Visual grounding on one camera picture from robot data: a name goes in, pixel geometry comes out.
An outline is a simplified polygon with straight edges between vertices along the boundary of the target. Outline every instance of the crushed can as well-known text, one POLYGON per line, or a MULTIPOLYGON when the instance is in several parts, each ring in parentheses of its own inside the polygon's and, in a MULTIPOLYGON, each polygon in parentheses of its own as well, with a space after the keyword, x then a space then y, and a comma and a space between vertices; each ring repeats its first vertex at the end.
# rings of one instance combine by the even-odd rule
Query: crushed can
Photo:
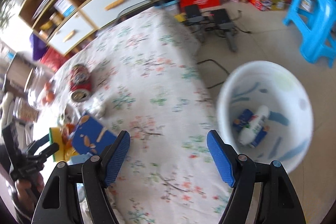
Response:
POLYGON ((91 75, 83 64, 72 67, 70 72, 70 97, 76 103, 88 100, 92 95, 91 75))

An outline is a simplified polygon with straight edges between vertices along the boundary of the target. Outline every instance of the white plastic bottle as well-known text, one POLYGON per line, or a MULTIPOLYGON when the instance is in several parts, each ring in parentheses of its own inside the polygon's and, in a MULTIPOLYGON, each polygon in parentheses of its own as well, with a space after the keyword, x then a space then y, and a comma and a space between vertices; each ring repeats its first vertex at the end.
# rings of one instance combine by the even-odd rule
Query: white plastic bottle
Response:
POLYGON ((269 109, 267 106, 260 106, 255 114, 252 115, 248 124, 242 129, 238 135, 238 142, 242 145, 248 145, 254 141, 260 130, 269 117, 269 109))

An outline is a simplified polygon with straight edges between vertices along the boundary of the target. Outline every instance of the yellow sponge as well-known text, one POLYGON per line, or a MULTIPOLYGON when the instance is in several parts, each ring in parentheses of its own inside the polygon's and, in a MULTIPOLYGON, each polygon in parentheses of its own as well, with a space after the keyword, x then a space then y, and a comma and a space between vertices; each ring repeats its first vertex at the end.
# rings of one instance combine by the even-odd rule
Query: yellow sponge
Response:
POLYGON ((49 142, 52 143, 58 143, 59 150, 53 154, 52 158, 54 162, 59 162, 62 160, 65 160, 64 158, 64 144, 62 142, 62 133, 60 128, 58 127, 51 127, 49 128, 49 142))

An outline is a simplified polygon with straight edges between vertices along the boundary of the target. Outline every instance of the white drawer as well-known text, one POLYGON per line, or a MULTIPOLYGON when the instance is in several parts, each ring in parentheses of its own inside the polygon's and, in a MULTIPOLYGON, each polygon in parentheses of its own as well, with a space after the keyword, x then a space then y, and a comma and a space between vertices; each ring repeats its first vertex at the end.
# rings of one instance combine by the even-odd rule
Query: white drawer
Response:
POLYGON ((65 55, 92 31, 94 28, 77 12, 54 34, 48 45, 65 55), (63 42, 73 31, 73 36, 63 42))
POLYGON ((87 16, 93 21, 93 23, 101 28, 111 21, 115 20, 119 13, 126 8, 129 8, 146 0, 125 0, 125 2, 123 2, 122 4, 110 10, 105 10, 105 7, 115 1, 117 0, 91 0, 82 8, 82 11, 87 14, 87 16))

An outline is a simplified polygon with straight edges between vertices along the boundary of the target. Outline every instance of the drawer handle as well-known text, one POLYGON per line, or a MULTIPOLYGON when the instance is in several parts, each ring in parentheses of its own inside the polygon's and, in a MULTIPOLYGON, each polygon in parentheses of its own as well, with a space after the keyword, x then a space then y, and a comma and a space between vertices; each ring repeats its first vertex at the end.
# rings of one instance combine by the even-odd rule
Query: drawer handle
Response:
POLYGON ((113 9, 113 8, 115 8, 115 7, 117 7, 117 6, 121 5, 121 4, 123 4, 123 3, 126 2, 126 1, 127 1, 127 0, 116 0, 116 1, 112 2, 111 4, 107 5, 107 6, 105 7, 105 11, 111 10, 111 9, 113 9))
POLYGON ((76 31, 71 31, 65 38, 63 38, 63 42, 67 42, 71 37, 73 37, 76 34, 76 31))

